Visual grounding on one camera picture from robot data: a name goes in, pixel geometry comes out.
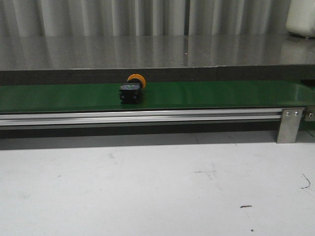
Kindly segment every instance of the metal bracket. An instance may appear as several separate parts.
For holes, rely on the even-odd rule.
[[[292,144],[296,140],[303,109],[285,109],[282,112],[277,144]]]
[[[305,121],[315,121],[315,106],[308,106],[305,114]]]

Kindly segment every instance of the aluminum rail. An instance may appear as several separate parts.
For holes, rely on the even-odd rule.
[[[165,121],[281,119],[286,108],[239,108],[0,115],[0,126],[104,124]]]

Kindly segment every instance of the green conveyor belt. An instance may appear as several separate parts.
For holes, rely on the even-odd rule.
[[[315,91],[293,81],[148,83],[142,104],[121,105],[120,84],[0,87],[0,113],[121,109],[279,107],[315,104]]]

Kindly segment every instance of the yellow ring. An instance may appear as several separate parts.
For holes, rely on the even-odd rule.
[[[132,74],[132,75],[130,75],[130,76],[128,77],[127,82],[128,82],[129,80],[132,80],[132,79],[138,79],[138,80],[140,80],[140,82],[142,83],[142,88],[143,88],[143,89],[146,87],[147,82],[146,82],[146,79],[145,79],[142,75],[139,75],[139,74]]]

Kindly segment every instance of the white container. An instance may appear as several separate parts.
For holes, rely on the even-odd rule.
[[[315,37],[315,0],[291,0],[286,30],[303,37]]]

